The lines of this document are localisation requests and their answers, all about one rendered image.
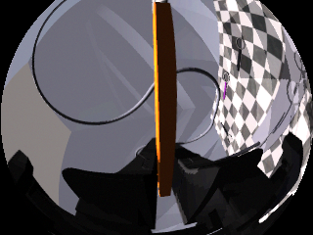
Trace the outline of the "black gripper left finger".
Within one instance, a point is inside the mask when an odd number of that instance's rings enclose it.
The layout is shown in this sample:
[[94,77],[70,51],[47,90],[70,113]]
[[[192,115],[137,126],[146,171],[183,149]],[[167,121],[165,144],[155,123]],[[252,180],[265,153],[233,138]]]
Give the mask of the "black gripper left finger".
[[119,172],[64,168],[63,178],[77,197],[137,208],[150,230],[157,226],[157,139]]

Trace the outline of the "orange handle with grey loop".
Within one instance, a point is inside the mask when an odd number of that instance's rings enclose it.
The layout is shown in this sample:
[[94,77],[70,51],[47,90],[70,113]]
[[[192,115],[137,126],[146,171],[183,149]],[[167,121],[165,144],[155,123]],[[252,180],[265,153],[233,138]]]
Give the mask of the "orange handle with grey loop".
[[176,148],[175,28],[168,0],[153,0],[156,60],[156,171],[160,197],[171,196]]

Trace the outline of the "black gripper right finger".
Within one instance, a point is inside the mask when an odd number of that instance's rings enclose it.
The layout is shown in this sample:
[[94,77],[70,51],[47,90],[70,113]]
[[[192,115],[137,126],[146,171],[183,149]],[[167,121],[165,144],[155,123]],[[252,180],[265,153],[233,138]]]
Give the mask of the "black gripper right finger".
[[176,144],[171,188],[184,226],[196,223],[196,216],[203,211],[220,184],[259,165],[262,156],[263,149],[258,148],[231,160],[213,162]]

